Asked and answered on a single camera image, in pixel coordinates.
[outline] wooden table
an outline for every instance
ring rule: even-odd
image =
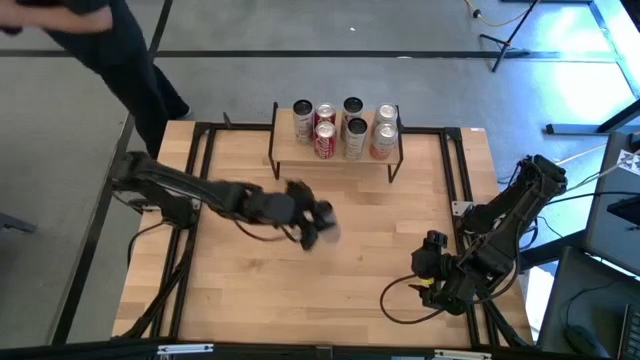
[[[193,127],[192,122],[169,123],[161,163],[184,170]],[[462,129],[462,134],[474,198],[486,202],[498,193],[486,135],[482,129]],[[209,179],[249,181],[267,191],[283,191],[285,180],[273,178],[268,143],[266,131],[218,131]],[[231,221],[203,210],[180,338],[469,347],[464,315],[441,314],[418,325],[398,325],[379,309],[380,292],[395,278],[410,273],[410,253],[422,244],[428,230],[447,234],[450,250],[455,248],[438,137],[404,135],[404,153],[403,171],[393,184],[387,182],[386,169],[378,166],[327,163],[287,167],[283,176],[304,180],[316,198],[329,200],[341,226],[339,243],[321,241],[312,252],[303,252],[289,241],[267,244],[250,239]],[[456,187],[461,193],[459,182]],[[159,213],[146,214],[141,228],[159,221]],[[275,234],[273,229],[251,230]],[[156,295],[170,232],[169,227],[160,227],[138,238],[114,335],[128,330]],[[163,334],[168,331],[171,301]],[[407,286],[389,291],[385,304],[402,319],[431,311],[421,306],[417,293]],[[517,283],[496,304],[520,336],[530,341]],[[481,340],[488,343],[482,311],[478,308],[476,312]]]

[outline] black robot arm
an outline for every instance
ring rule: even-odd
[[[412,254],[413,272],[431,282],[413,286],[423,305],[459,315],[475,295],[497,296],[492,292],[513,270],[520,237],[567,184],[564,169],[542,156],[527,157],[518,166],[520,173],[508,189],[486,205],[470,207],[457,222],[455,231],[469,239],[464,254],[441,254],[444,235],[437,232],[430,232]]]
[[[125,154],[111,178],[115,190],[143,195],[160,207],[166,222],[181,229],[196,221],[191,199],[236,223],[298,227],[305,250],[313,247],[319,232],[336,226],[331,204],[316,201],[302,182],[289,182],[286,193],[265,193],[254,184],[203,180],[161,165],[141,152]]]

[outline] wooden shelf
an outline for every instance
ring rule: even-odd
[[[342,111],[336,114],[336,153],[330,159],[320,159],[316,156],[313,143],[303,145],[296,142],[293,128],[293,110],[277,109],[273,134],[273,161],[278,163],[365,163],[365,164],[381,164],[395,165],[400,162],[400,150],[396,145],[388,158],[378,160],[369,154],[369,146],[371,145],[371,123],[373,122],[373,111],[367,111],[362,118],[367,122],[367,137],[364,143],[362,158],[358,161],[350,161],[344,158],[344,144],[340,139],[340,124],[342,122]]]

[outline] tripod stand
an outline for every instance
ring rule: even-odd
[[[516,36],[516,34],[518,33],[518,30],[520,30],[520,27],[522,27],[522,24],[524,24],[525,20],[527,20],[527,17],[529,17],[529,14],[531,14],[531,12],[533,11],[533,8],[539,2],[540,0],[533,0],[531,2],[529,9],[527,9],[527,11],[524,13],[524,15],[522,16],[522,19],[520,19],[520,22],[518,22],[518,26],[516,26],[515,30],[513,30],[513,33],[511,33],[511,36],[509,36],[509,39],[507,41],[496,39],[486,34],[480,34],[481,38],[488,39],[488,40],[494,41],[496,44],[502,45],[502,48],[500,49],[500,54],[498,55],[498,59],[496,60],[496,63],[493,65],[493,68],[491,69],[492,72],[496,72],[498,70],[498,66],[500,65],[500,62],[502,61],[502,59],[504,59],[505,55],[507,54],[507,51],[511,48],[511,41]],[[476,12],[474,12],[473,14],[474,17],[479,16]],[[528,54],[529,54],[528,51],[522,52],[522,55],[528,55]]]

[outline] concrete floor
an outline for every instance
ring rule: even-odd
[[[129,0],[147,40],[162,1]],[[459,1],[184,0],[174,2],[161,50],[494,50],[488,28]],[[616,46],[640,64],[640,35],[617,0],[598,0]],[[477,0],[498,22],[526,5]],[[515,45],[537,51],[607,52],[584,5],[542,4]],[[55,49],[36,30],[0,37],[0,49]],[[408,125],[487,129],[498,176],[540,153],[560,160],[606,138],[549,137],[549,122],[597,124],[631,101],[615,63],[507,60],[497,74],[485,60],[415,59],[159,59],[194,118],[266,122],[271,103],[306,97],[339,103],[395,101]],[[639,66],[632,67],[640,75]],[[0,347],[48,341],[72,264],[120,135],[124,108],[99,78],[72,59],[0,58],[0,211],[38,224],[34,235],[0,233]],[[141,148],[134,137],[131,148]],[[602,151],[567,164],[571,182],[599,169]],[[589,199],[545,209],[562,234],[584,226]],[[560,214],[572,214],[561,222]],[[71,341],[107,339],[126,274],[126,246],[139,217],[113,203],[78,309]],[[553,239],[541,231],[540,243]]]

